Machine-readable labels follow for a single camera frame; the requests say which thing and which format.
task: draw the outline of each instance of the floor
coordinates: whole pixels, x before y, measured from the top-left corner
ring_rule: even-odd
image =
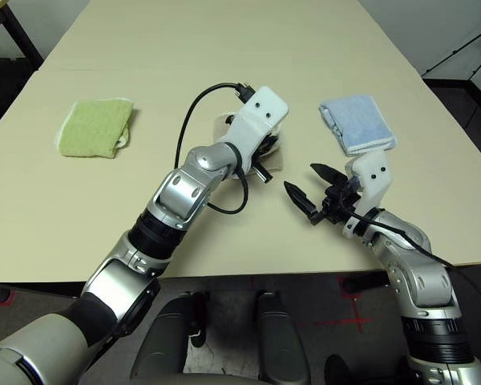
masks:
[[[463,88],[432,87],[431,90],[481,151],[481,108],[476,109],[472,97]]]
[[[0,116],[30,74],[25,63],[0,63]],[[439,88],[433,92],[464,126],[474,102],[464,90]],[[481,111],[466,130],[481,151]],[[481,265],[468,268],[481,285]],[[253,330],[253,299],[258,290],[279,290],[294,318],[309,359],[314,384],[324,383],[325,359],[340,354],[359,379],[391,375],[406,342],[392,293],[366,291],[352,298],[339,286],[343,274],[299,274],[218,278],[180,278],[161,282],[154,306],[133,335],[119,340],[81,379],[83,384],[123,384],[140,343],[161,307],[183,291],[208,290],[209,330],[200,349],[189,347],[186,372],[227,373],[257,377],[257,337]],[[481,301],[466,282],[452,276],[470,332],[472,347],[481,359]],[[72,300],[16,291],[0,304],[0,340],[37,317],[60,310]]]

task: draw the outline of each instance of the gray carpet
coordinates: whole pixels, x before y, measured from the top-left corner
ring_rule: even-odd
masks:
[[[481,265],[466,269],[481,285]],[[162,280],[154,306],[139,328],[120,339],[81,379],[80,384],[123,384],[152,320],[165,303],[184,291],[208,290],[206,344],[189,346],[185,372],[227,373],[257,377],[257,337],[253,299],[261,289],[279,290],[305,346],[314,384],[324,383],[323,366],[340,354],[359,379],[392,375],[406,341],[394,297],[387,288],[349,298],[339,286],[341,274],[293,274]],[[452,277],[470,332],[481,358],[481,301],[466,282]],[[0,306],[0,339],[36,319],[60,310],[70,299],[17,291],[9,306]]]

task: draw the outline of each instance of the black connector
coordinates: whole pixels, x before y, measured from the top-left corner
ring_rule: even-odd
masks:
[[[236,91],[238,92],[237,98],[242,103],[246,103],[255,94],[255,90],[249,84],[237,84]]]

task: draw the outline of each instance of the folded towel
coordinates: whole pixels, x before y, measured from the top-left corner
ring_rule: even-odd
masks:
[[[319,111],[347,156],[394,148],[398,142],[372,96],[330,100],[321,103]]]
[[[128,142],[132,105],[128,99],[75,103],[55,139],[56,147],[64,156],[114,158]]]

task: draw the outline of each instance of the white plastic bracket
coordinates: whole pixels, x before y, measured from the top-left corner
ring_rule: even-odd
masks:
[[[362,193],[362,197],[357,202],[354,212],[362,217],[372,208],[379,206],[392,183],[392,175],[383,150],[374,150],[357,156],[346,164],[346,174],[349,178],[358,178],[360,184],[358,191]],[[342,233],[351,238],[358,222],[358,219],[351,217]]]
[[[235,114],[230,129],[217,142],[229,142],[237,147],[242,156],[242,169],[247,174],[253,153],[288,113],[289,106],[273,90],[263,86]]]

